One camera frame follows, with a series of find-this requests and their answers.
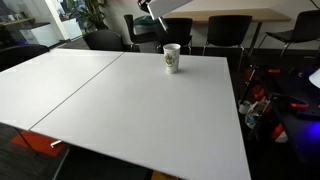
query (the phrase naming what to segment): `floor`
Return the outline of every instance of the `floor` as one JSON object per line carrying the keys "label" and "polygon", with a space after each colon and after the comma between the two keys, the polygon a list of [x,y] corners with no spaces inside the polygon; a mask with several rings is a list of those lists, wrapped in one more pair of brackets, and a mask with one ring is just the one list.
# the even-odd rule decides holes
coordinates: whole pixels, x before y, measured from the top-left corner
{"label": "floor", "polygon": [[[76,41],[63,45],[60,48],[68,49],[88,49],[83,39],[80,38]],[[208,50],[208,55],[216,55],[217,53],[225,53],[221,51]],[[200,55],[201,49],[193,50],[193,54]],[[233,56],[228,57],[230,67],[232,69],[231,78],[234,86],[234,92],[236,99],[239,99],[240,94],[244,87],[244,77],[235,73],[237,68],[237,59]],[[243,122],[243,116],[239,116],[240,121]],[[248,128],[242,124],[243,136],[248,133]],[[12,137],[16,136],[15,131],[11,127],[0,124],[0,179],[1,180],[46,180],[52,179],[55,170],[59,166],[63,155],[66,150],[60,153],[57,157],[48,157],[46,155],[33,154],[30,149],[15,145],[10,142]],[[257,141],[245,141],[246,152],[253,180],[319,180],[319,172],[313,169],[308,169],[302,166],[293,152],[291,145],[279,144],[270,141],[257,142]],[[90,169],[92,171],[99,171],[101,176],[91,177],[92,179],[109,179],[103,174],[103,169],[110,166],[101,165],[104,162],[110,162],[110,158],[99,155],[94,152],[86,151],[83,149],[73,150],[70,154],[70,158],[67,160],[67,165],[62,169],[62,175],[58,176],[58,179],[74,179],[74,170],[81,172],[83,169],[78,169],[80,166],[90,163]],[[145,171],[141,167],[130,165],[125,162],[119,162],[119,166],[130,167],[128,173],[143,174]],[[83,176],[76,179],[91,179],[90,176]],[[131,179],[128,177],[120,178],[122,180]]]}

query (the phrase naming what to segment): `chair backrest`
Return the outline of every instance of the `chair backrest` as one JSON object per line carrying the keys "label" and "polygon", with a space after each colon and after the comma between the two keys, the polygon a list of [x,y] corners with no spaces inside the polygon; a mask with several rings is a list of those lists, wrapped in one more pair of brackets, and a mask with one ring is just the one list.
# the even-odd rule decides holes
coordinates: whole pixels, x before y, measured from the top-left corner
{"label": "chair backrest", "polygon": [[135,36],[135,34],[133,32],[133,15],[132,14],[126,14],[126,15],[124,15],[124,19],[126,20],[126,23],[127,23],[130,40],[132,42],[135,42],[136,41],[136,36]]}
{"label": "chair backrest", "polygon": [[190,18],[167,18],[167,32],[164,31],[160,22],[157,23],[155,32],[160,44],[177,43],[181,46],[188,45],[191,39],[190,32],[193,20]]}
{"label": "chair backrest", "polygon": [[208,43],[216,46],[240,45],[247,33],[251,20],[252,16],[244,15],[209,17]]}
{"label": "chair backrest", "polygon": [[12,67],[49,51],[47,46],[38,44],[9,47],[0,50],[0,64]]}
{"label": "chair backrest", "polygon": [[306,42],[320,38],[320,10],[299,13],[292,32],[293,42]]}
{"label": "chair backrest", "polygon": [[110,30],[99,30],[83,37],[91,50],[124,51],[120,34]]}

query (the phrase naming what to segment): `cup logo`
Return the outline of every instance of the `cup logo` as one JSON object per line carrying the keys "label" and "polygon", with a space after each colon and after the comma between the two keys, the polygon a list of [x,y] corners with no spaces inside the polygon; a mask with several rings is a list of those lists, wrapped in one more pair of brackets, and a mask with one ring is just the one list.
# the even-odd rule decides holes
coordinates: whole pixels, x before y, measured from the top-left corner
{"label": "cup logo", "polygon": [[165,54],[164,58],[168,67],[172,67],[174,65],[174,58],[171,54]]}

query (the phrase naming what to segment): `white table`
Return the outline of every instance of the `white table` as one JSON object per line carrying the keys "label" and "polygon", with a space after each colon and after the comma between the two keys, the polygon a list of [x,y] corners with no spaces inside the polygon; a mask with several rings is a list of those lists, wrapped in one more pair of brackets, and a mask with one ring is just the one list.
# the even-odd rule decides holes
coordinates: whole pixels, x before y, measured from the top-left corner
{"label": "white table", "polygon": [[180,69],[124,53],[31,131],[184,179],[249,180],[226,59]]}
{"label": "white table", "polygon": [[56,49],[0,73],[0,122],[29,130],[122,52]]}

